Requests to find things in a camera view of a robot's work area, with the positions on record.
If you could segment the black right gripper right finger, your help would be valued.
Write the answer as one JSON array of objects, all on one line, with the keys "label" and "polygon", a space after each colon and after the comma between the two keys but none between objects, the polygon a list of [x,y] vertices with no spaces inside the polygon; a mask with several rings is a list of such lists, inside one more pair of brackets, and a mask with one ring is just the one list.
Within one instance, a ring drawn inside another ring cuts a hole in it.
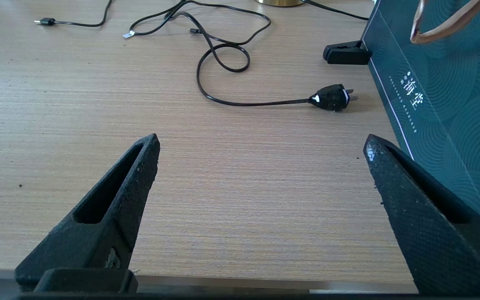
[{"label": "black right gripper right finger", "polygon": [[392,142],[362,151],[419,294],[480,296],[480,215]]}]

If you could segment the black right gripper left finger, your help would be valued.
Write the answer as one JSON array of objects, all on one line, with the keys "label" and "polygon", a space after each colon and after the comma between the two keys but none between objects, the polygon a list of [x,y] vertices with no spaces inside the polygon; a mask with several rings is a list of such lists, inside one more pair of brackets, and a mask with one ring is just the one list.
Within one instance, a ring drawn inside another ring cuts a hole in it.
[{"label": "black right gripper left finger", "polygon": [[155,134],[137,140],[15,268],[32,290],[54,268],[127,269],[158,172]]}]

